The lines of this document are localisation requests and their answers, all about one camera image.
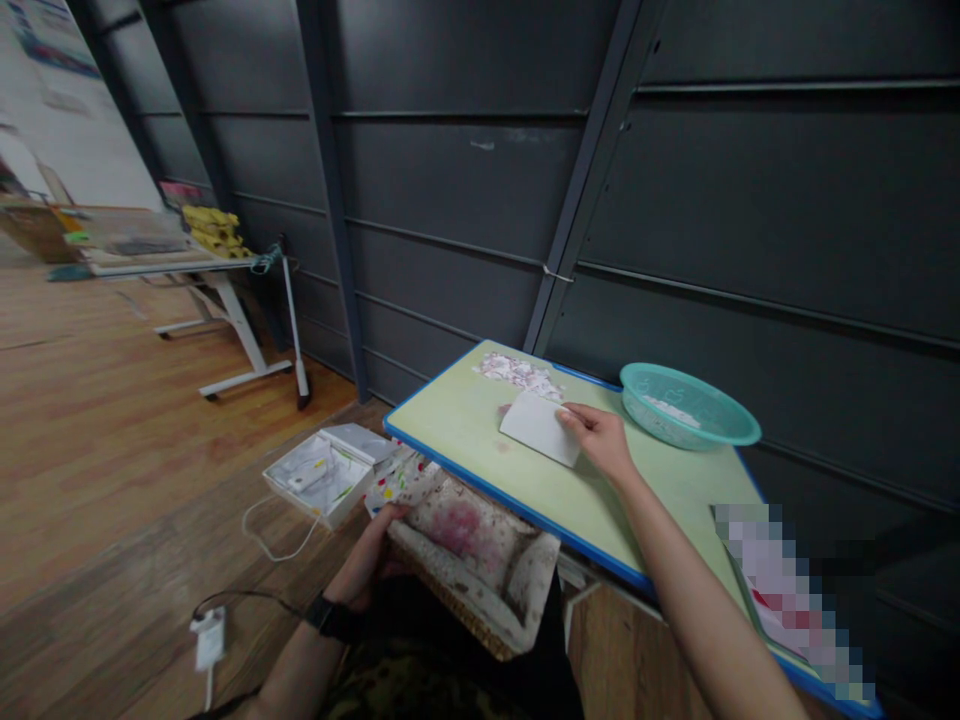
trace black wristwatch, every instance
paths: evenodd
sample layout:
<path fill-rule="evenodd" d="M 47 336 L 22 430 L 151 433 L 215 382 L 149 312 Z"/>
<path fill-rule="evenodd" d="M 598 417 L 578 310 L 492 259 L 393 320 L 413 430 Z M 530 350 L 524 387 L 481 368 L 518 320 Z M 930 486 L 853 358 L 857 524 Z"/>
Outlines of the black wristwatch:
<path fill-rule="evenodd" d="M 330 602 L 323 593 L 317 595 L 304 619 L 321 635 L 347 645 L 355 645 L 363 629 L 363 615 L 351 611 L 346 605 Z"/>

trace white wall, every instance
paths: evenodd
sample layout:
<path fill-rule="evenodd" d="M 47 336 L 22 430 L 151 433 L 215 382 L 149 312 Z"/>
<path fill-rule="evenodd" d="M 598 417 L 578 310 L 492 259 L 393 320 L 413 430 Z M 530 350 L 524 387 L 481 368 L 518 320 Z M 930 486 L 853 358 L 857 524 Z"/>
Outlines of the white wall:
<path fill-rule="evenodd" d="M 102 81 L 34 62 L 24 53 L 4 2 L 0 13 L 0 121 L 45 165 L 53 168 L 81 205 L 162 206 L 140 153 Z M 64 42 L 82 45 L 64 34 Z M 79 112 L 62 109 L 75 107 Z M 46 192 L 36 176 L 21 176 L 27 189 Z"/>

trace blue table edge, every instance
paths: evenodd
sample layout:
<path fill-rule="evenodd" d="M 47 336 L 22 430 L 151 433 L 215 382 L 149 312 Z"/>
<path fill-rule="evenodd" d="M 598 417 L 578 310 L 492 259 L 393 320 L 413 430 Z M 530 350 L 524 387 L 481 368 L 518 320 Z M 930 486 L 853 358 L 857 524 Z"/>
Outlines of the blue table edge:
<path fill-rule="evenodd" d="M 402 403 L 397 405 L 393 410 L 391 410 L 383 418 L 383 427 L 384 429 L 393 435 L 398 440 L 401 440 L 405 444 L 409 445 L 411 448 L 416 450 L 419 453 L 422 453 L 424 456 L 429 457 L 431 460 L 436 462 L 440 467 L 442 467 L 447 472 L 450 472 L 456 475 L 462 480 L 466 480 L 472 486 L 476 487 L 478 490 L 486 493 L 490 497 L 497 500 L 502 505 L 513 510 L 515 513 L 525 518 L 527 521 L 533 523 L 537 527 L 540 527 L 548 532 L 553 533 L 560 538 L 562 542 L 574 548 L 577 552 L 584 555 L 585 557 L 593 560 L 598 565 L 603 568 L 606 568 L 610 572 L 614 573 L 617 577 L 626 580 L 633 587 L 639 589 L 641 592 L 645 593 L 648 598 L 653 600 L 658 606 L 659 602 L 657 601 L 657 593 L 653 586 L 653 581 L 647 576 L 641 573 L 638 570 L 627 566 L 625 563 L 612 558 L 609 555 L 603 553 L 599 548 L 594 547 L 588 542 L 585 542 L 581 538 L 573 535 L 572 533 L 564 530 L 562 527 L 557 525 L 552 520 L 544 517 L 535 510 L 527 507 L 521 502 L 513 499 L 511 496 L 504 493 L 499 488 L 494 487 L 486 480 L 483 480 L 478 475 L 470 472 L 466 468 L 458 465 L 453 462 L 450 458 L 445 455 L 441 455 L 432 448 L 424 445 L 418 440 L 414 439 L 408 435 L 403 430 L 400 430 L 396 425 L 394 425 L 390 419 L 393 417 L 394 413 L 403 408 L 404 405 L 412 401 L 420 393 L 430 387 L 441 375 L 444 375 L 448 370 L 450 370 L 454 365 L 457 365 L 461 360 L 463 360 L 467 355 L 472 353 L 477 349 L 481 344 L 487 342 L 487 340 L 481 340 L 477 345 L 470 348 L 467 352 L 463 353 L 460 357 L 454 360 L 450 365 L 448 365 L 442 372 L 438 373 L 436 377 L 426 383 L 421 387 L 417 392 L 408 397 Z M 589 383 L 594 385 L 599 385 L 606 390 L 610 390 L 615 393 L 622 393 L 623 388 L 619 385 L 613 385 L 611 383 L 605 382 L 598 378 L 591 377 L 585 373 L 582 373 L 578 370 L 573 370 L 571 368 L 560 365 L 559 363 L 552 362 L 550 360 L 545 360 L 545 362 L 550 363 L 554 368 L 559 370 L 562 373 L 567 375 L 572 375 L 573 377 L 579 378 L 581 380 L 586 380 Z M 743 466 L 744 472 L 747 474 L 747 477 L 750 478 L 750 482 L 753 483 L 754 489 L 757 491 L 757 495 L 760 497 L 761 502 L 766 504 L 767 499 L 763 494 L 763 491 L 760 489 L 760 486 L 757 484 L 757 479 L 753 476 L 753 473 L 750 472 L 750 468 L 743 461 L 743 456 L 740 454 L 740 449 L 734 447 L 734 452 L 737 453 L 737 459 L 740 461 L 740 465 Z M 853 717 L 865 717 L 874 720 L 875 718 L 885 718 L 886 714 L 883 712 L 883 708 L 880 706 L 879 700 L 874 698 L 870 701 L 869 704 L 863 705 L 861 703 L 855 702 L 853 700 L 841 700 L 837 698 L 834 694 L 830 693 L 828 690 L 828 683 L 825 683 L 823 680 L 820 680 L 816 675 L 811 675 L 807 672 L 804 672 L 802 669 L 794 665 L 792 662 L 786 658 L 781 657 L 778 653 L 775 653 L 771 650 L 774 659 L 779 663 L 780 667 L 783 668 L 784 673 L 791 679 L 794 685 L 802 688 L 806 692 L 810 693 L 814 697 L 823 700 L 829 705 L 837 708 L 838 710 L 845 711 L 845 714 Z"/>

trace table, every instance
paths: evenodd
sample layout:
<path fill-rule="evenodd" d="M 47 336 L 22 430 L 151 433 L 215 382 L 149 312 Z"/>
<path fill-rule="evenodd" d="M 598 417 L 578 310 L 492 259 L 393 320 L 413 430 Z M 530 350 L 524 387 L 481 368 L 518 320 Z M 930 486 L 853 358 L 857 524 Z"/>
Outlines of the table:
<path fill-rule="evenodd" d="M 97 277 L 106 280 L 130 280 L 133 278 L 162 277 L 183 273 L 199 274 L 205 284 L 215 290 L 223 303 L 223 308 L 227 312 L 226 317 L 214 316 L 206 304 L 206 299 L 199 291 L 193 281 L 175 282 L 171 279 L 170 284 L 160 287 L 183 287 L 189 293 L 200 313 L 199 320 L 176 323 L 173 325 L 163 325 L 154 328 L 161 338 L 167 340 L 170 333 L 177 330 L 188 328 L 197 328 L 214 323 L 228 322 L 236 330 L 240 337 L 247 358 L 250 360 L 252 370 L 242 373 L 226 380 L 206 385 L 200 388 L 200 395 L 207 400 L 216 400 L 217 393 L 229 388 L 241 385 L 257 378 L 272 375 L 281 370 L 291 372 L 293 364 L 289 360 L 267 364 L 260 352 L 260 346 L 254 337 L 250 328 L 250 322 L 247 319 L 240 300 L 230 284 L 230 278 L 227 276 L 228 270 L 249 269 L 257 258 L 239 258 L 225 259 L 214 255 L 211 252 L 199 247 L 191 246 L 189 250 L 175 253 L 162 253 L 156 255 L 135 255 L 119 256 L 113 255 L 96 248 L 83 248 L 81 250 L 90 271 Z"/>
<path fill-rule="evenodd" d="M 552 382 L 562 387 L 565 401 L 625 415 L 619 387 L 485 340 L 388 415 L 387 432 L 656 602 L 627 518 L 593 465 L 581 456 L 574 468 L 564 467 L 499 433 L 498 407 L 512 402 L 520 389 L 475 371 L 490 352 L 547 368 Z M 710 512 L 712 504 L 765 502 L 736 450 L 730 446 L 709 452 L 678 450 L 647 435 L 628 417 L 626 434 L 631 455 L 650 487 L 746 612 Z M 837 700 L 809 666 L 776 647 L 771 651 L 791 680 L 811 694 L 856 716 L 882 717 L 875 701 Z"/>

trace light green tabletop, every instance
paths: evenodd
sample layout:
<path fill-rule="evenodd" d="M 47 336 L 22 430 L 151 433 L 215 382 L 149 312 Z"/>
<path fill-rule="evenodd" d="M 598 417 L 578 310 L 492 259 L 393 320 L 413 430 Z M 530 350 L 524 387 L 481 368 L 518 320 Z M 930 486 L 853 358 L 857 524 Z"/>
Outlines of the light green tabletop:
<path fill-rule="evenodd" d="M 549 362 L 486 340 L 407 400 L 387 418 L 388 431 L 426 455 L 466 471 L 474 482 L 576 550 L 640 589 L 649 589 L 643 558 L 619 501 L 581 455 L 570 469 L 499 432 L 498 408 L 521 392 L 474 370 L 499 352 L 550 370 L 564 401 L 621 414 L 641 474 L 686 532 L 707 564 L 743 607 L 727 551 L 717 536 L 710 505 L 762 502 L 733 448 L 690 452 L 666 445 L 629 418 L 620 393 L 560 370 Z"/>

